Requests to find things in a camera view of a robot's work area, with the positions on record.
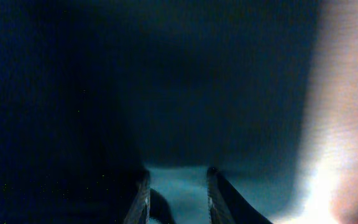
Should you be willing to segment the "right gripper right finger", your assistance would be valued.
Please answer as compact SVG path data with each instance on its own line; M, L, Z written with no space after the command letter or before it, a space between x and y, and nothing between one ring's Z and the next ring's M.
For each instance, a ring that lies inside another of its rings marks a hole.
M217 170L207 171L210 224L272 224Z

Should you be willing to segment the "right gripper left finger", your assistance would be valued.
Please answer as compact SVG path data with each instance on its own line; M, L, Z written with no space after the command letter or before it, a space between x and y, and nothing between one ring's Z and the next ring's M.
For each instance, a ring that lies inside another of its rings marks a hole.
M149 224L150 218L150 173L146 172L136 183L137 193L126 214L123 224Z

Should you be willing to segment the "black t-shirt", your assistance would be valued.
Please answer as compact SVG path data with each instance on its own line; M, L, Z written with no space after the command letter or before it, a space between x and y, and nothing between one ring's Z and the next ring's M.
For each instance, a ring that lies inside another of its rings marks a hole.
M296 178L321 1L0 0L0 223L207 223L215 166L263 215Z

